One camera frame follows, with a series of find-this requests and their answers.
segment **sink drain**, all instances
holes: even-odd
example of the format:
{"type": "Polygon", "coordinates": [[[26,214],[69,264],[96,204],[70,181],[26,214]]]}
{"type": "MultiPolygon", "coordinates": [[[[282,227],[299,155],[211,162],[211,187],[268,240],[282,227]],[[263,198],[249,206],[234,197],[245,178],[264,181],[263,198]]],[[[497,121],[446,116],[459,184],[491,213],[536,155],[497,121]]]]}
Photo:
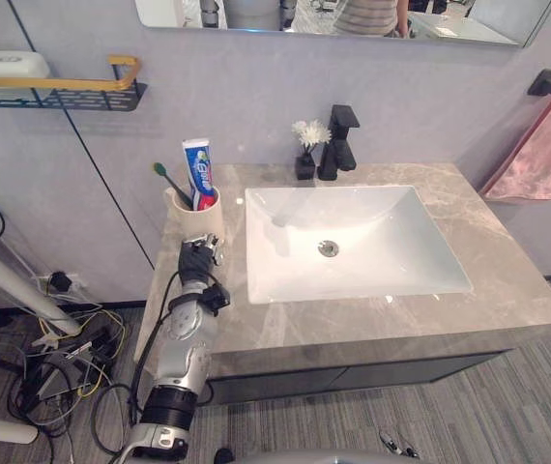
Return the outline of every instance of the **sink drain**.
{"type": "Polygon", "coordinates": [[[333,258],[340,251],[340,248],[338,247],[336,242],[332,242],[331,240],[324,240],[323,242],[318,244],[318,250],[323,256],[333,258]]]}

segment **sink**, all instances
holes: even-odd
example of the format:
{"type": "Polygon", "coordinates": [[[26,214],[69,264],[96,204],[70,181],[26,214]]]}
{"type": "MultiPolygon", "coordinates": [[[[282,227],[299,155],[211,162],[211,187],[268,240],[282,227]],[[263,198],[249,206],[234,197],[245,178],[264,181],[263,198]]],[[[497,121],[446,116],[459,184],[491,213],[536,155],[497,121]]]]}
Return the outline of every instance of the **sink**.
{"type": "Polygon", "coordinates": [[[471,291],[411,186],[247,188],[252,304],[471,291]]]}

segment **mirror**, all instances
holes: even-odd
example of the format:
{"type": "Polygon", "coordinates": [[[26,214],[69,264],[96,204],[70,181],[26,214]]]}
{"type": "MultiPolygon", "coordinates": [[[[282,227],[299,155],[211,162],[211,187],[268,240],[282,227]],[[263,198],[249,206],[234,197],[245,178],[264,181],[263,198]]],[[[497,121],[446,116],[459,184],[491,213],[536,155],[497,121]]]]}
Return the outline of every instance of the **mirror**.
{"type": "Polygon", "coordinates": [[[135,0],[151,27],[528,45],[551,0],[135,0]]]}

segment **marble countertop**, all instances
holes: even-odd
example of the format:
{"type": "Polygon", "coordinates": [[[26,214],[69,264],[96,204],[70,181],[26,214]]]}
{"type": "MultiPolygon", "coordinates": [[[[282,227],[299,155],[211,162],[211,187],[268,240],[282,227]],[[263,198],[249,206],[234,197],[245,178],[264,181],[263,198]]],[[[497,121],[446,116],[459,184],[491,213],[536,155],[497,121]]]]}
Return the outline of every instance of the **marble countertop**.
{"type": "MultiPolygon", "coordinates": [[[[215,273],[232,304],[218,318],[212,376],[502,351],[551,328],[551,287],[453,164],[361,164],[339,172],[335,182],[300,182],[293,171],[287,165],[214,167],[226,227],[225,261],[215,273]],[[244,190],[312,185],[414,186],[473,290],[389,300],[250,304],[244,190]]],[[[169,215],[136,355],[157,320],[181,239],[169,215]]],[[[156,340],[150,371],[158,346],[156,340]]]]}

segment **towel rack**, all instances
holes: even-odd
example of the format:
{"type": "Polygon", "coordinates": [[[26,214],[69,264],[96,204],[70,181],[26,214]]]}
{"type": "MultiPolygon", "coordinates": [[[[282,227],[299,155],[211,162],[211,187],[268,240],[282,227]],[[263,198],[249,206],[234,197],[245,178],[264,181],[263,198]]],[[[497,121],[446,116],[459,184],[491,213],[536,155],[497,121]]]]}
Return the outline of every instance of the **towel rack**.
{"type": "Polygon", "coordinates": [[[549,94],[551,95],[551,70],[542,70],[529,87],[527,95],[543,97],[549,94]]]}

